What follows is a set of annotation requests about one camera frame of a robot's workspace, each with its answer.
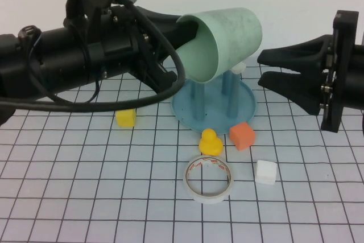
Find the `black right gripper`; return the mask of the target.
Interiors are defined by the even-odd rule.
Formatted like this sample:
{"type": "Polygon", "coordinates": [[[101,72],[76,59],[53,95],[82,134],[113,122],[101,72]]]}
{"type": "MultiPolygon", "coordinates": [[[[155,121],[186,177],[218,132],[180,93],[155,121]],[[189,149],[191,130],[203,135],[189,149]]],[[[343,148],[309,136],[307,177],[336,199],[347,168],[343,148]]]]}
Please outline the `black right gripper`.
{"type": "Polygon", "coordinates": [[[337,132],[344,109],[344,89],[349,61],[353,53],[358,24],[357,11],[338,11],[333,21],[333,35],[293,46],[263,50],[259,64],[290,69],[301,74],[328,70],[326,81],[301,74],[269,71],[258,84],[296,103],[310,115],[318,115],[323,95],[321,130],[337,132]]]}

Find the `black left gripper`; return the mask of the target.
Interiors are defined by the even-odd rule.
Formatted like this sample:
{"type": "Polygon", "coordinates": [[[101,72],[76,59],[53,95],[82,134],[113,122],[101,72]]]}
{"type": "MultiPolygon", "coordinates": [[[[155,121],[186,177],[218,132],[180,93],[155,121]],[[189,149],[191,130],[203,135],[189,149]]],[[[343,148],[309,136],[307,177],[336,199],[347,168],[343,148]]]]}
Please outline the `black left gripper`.
{"type": "MultiPolygon", "coordinates": [[[[180,15],[162,14],[138,6],[176,50],[196,37],[198,23],[179,22],[180,15]]],[[[100,67],[110,77],[129,73],[154,92],[169,90],[177,83],[177,74],[166,71],[163,61],[169,57],[166,47],[155,34],[123,6],[114,6],[101,16],[101,52],[89,49],[92,66],[100,67]]]]}

